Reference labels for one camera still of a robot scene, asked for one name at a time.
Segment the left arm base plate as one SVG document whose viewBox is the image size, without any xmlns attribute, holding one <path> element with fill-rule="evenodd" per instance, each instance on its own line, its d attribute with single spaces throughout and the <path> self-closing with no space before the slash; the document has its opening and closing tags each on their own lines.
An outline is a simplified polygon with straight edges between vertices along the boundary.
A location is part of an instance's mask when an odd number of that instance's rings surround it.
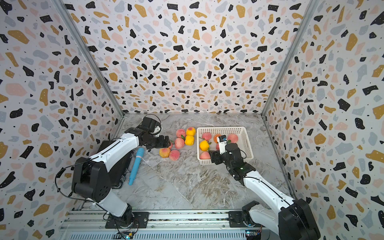
<svg viewBox="0 0 384 240">
<path fill-rule="evenodd" d="M 106 229 L 145 229 L 149 220 L 149 212 L 128 212 L 122 217 L 116 217 L 109 214 L 105 228 Z"/>
</svg>

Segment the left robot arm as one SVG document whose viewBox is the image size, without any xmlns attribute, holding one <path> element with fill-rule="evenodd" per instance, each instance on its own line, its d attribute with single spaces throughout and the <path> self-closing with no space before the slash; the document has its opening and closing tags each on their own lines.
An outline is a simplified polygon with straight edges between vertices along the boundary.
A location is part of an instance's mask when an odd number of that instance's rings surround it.
<svg viewBox="0 0 384 240">
<path fill-rule="evenodd" d="M 167 148 L 170 143 L 168 136 L 154 136 L 139 128 L 129 128 L 104 150 L 88 159 L 79 158 L 76 161 L 72 192 L 98 204 L 123 226 L 129 226 L 134 221 L 132 207 L 112 191 L 109 172 L 125 155 L 139 146 L 150 151 Z"/>
</svg>

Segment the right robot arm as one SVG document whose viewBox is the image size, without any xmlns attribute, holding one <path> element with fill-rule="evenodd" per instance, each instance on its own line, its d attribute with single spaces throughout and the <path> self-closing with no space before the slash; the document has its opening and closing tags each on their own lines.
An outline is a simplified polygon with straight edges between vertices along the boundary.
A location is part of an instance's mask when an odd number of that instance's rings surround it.
<svg viewBox="0 0 384 240">
<path fill-rule="evenodd" d="M 216 151 L 209 151 L 211 162 L 225 164 L 230 175 L 244 187 L 256 193 L 269 208 L 253 201 L 242 208 L 245 225 L 260 224 L 282 240 L 318 240 L 320 230 L 309 204 L 279 191 L 242 157 L 237 144 L 230 143 Z"/>
</svg>

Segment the yellow pink peach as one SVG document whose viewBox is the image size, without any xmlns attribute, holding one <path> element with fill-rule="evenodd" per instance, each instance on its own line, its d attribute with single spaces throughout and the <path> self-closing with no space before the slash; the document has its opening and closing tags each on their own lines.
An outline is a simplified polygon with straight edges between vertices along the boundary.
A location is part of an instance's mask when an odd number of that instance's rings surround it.
<svg viewBox="0 0 384 240">
<path fill-rule="evenodd" d="M 171 149 L 169 148 L 162 148 L 159 150 L 159 155 L 161 158 L 168 158 L 170 156 Z"/>
</svg>

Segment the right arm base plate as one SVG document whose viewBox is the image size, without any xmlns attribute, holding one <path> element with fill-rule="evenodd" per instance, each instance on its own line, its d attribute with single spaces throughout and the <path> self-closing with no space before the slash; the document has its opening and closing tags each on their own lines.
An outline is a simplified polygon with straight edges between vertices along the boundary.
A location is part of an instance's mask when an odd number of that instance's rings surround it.
<svg viewBox="0 0 384 240">
<path fill-rule="evenodd" d="M 229 211 L 228 221 L 230 228 L 259 228 L 262 225 L 256 224 L 250 216 L 242 211 Z"/>
</svg>

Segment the yellow peach back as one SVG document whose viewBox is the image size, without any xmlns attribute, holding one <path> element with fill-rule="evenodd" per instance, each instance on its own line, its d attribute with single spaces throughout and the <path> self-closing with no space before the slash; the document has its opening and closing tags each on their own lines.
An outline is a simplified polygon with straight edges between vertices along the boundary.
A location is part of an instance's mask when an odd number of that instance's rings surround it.
<svg viewBox="0 0 384 240">
<path fill-rule="evenodd" d="M 186 129 L 186 135 L 187 136 L 195 136 L 196 135 L 196 129 L 193 127 L 189 127 Z"/>
</svg>

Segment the orange red lone peach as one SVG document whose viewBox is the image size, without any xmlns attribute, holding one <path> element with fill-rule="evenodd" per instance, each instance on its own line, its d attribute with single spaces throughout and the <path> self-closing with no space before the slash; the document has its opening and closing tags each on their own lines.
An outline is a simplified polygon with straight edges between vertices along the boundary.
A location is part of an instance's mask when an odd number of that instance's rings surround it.
<svg viewBox="0 0 384 240">
<path fill-rule="evenodd" d="M 214 142 L 215 143 L 218 143 L 219 142 L 219 137 L 221 136 L 221 134 L 216 134 L 215 136 L 214 136 Z"/>
</svg>

